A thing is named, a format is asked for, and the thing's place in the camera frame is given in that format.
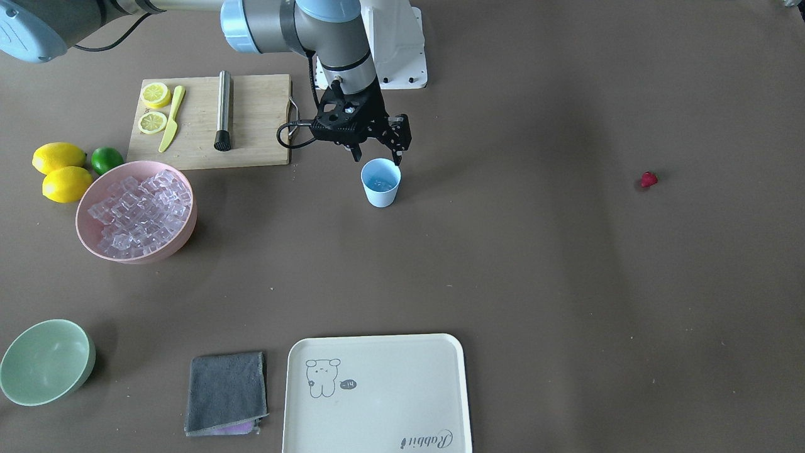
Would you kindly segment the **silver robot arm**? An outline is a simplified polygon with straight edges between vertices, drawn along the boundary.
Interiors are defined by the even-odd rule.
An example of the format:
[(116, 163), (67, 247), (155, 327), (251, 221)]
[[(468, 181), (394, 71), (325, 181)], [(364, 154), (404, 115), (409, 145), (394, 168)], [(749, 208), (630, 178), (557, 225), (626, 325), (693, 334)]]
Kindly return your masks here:
[(225, 40), (237, 52), (319, 58), (328, 87), (314, 97), (316, 117), (290, 121), (279, 133), (306, 127), (312, 142), (341, 145), (354, 160), (362, 157), (360, 144), (374, 138), (401, 162), (410, 125), (405, 115), (386, 112), (359, 1), (3, 1), (2, 75), (12, 79), (5, 88), (38, 88), (58, 78), (55, 71), (24, 78), (12, 60), (46, 64), (71, 48), (84, 51), (85, 38), (118, 18), (135, 15), (141, 23), (181, 12), (199, 18), (204, 11), (219, 13)]

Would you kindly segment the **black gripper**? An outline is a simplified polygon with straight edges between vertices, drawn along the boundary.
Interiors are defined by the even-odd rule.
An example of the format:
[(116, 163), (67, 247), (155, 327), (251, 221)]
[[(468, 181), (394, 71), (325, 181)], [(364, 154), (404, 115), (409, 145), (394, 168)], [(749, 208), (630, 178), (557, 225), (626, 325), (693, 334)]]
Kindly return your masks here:
[(348, 94), (340, 81), (332, 81), (311, 121), (311, 134), (317, 140), (347, 145), (355, 162), (362, 160), (359, 144), (376, 138), (391, 150), (397, 167), (412, 140), (408, 115), (389, 116), (377, 79), (356, 94)]

